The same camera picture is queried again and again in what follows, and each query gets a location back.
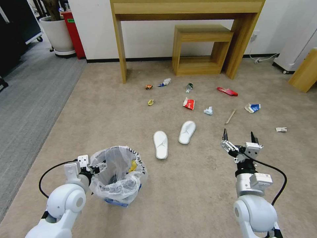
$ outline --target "beige carpet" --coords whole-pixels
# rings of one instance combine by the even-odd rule
[[[38,180],[46,169],[114,145],[140,152],[148,182],[129,208],[108,205],[88,193],[73,228],[74,238],[241,237],[232,211],[236,165],[219,145],[233,108],[237,112],[226,126],[229,139],[243,144],[253,131],[264,145],[258,159],[288,175],[285,192],[275,204],[284,237],[315,237],[317,90],[298,92],[287,84],[290,76],[270,64],[244,59],[232,81],[225,75],[176,78],[170,62],[131,62],[125,85],[119,63],[87,65],[0,224],[0,237],[24,237],[38,223],[46,205]],[[156,87],[168,77],[170,85]],[[194,111],[182,106],[188,82],[194,84],[188,95],[195,99]],[[147,91],[145,84],[154,88]],[[239,96],[221,93],[218,86]],[[151,98],[156,102],[149,107]],[[248,102],[261,103],[261,110],[248,113],[244,109]],[[212,116],[203,113],[209,106]],[[195,121],[197,129],[190,143],[181,145],[178,135],[186,120]],[[287,133],[275,131],[284,126]],[[168,158],[163,161],[155,158],[157,130],[165,131],[169,141]],[[266,191],[266,199],[272,201],[282,176],[263,166],[258,171],[273,177],[274,185]],[[50,193],[64,180],[63,168],[55,169],[44,179],[43,189]]]

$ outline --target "yellow item in trash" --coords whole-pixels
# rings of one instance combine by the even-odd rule
[[[136,164],[135,160],[132,160],[129,172],[134,171],[136,169],[136,167],[137,167],[137,164]]]
[[[152,106],[153,104],[154,104],[154,99],[151,99],[151,100],[148,101],[148,105],[149,106]]]

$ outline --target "wooden stick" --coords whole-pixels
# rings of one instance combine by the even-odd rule
[[[225,125],[229,123],[229,121],[232,118],[232,116],[235,113],[235,111],[236,111],[235,109],[232,111],[232,113],[231,113],[230,117],[228,118],[227,122],[225,123]]]

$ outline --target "potted plant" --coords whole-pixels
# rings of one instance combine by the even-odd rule
[[[66,23],[58,11],[58,0],[42,1],[50,16],[41,18],[40,23],[51,45],[54,47],[55,54],[60,56],[74,54],[74,46],[69,36]]]

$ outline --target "red wrapper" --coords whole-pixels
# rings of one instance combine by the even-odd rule
[[[217,87],[217,89],[223,93],[226,93],[228,95],[232,95],[232,96],[238,96],[238,93],[236,93],[235,91],[231,90],[231,89],[224,89],[221,87]]]
[[[183,106],[189,108],[190,110],[194,110],[195,100],[185,98]]]

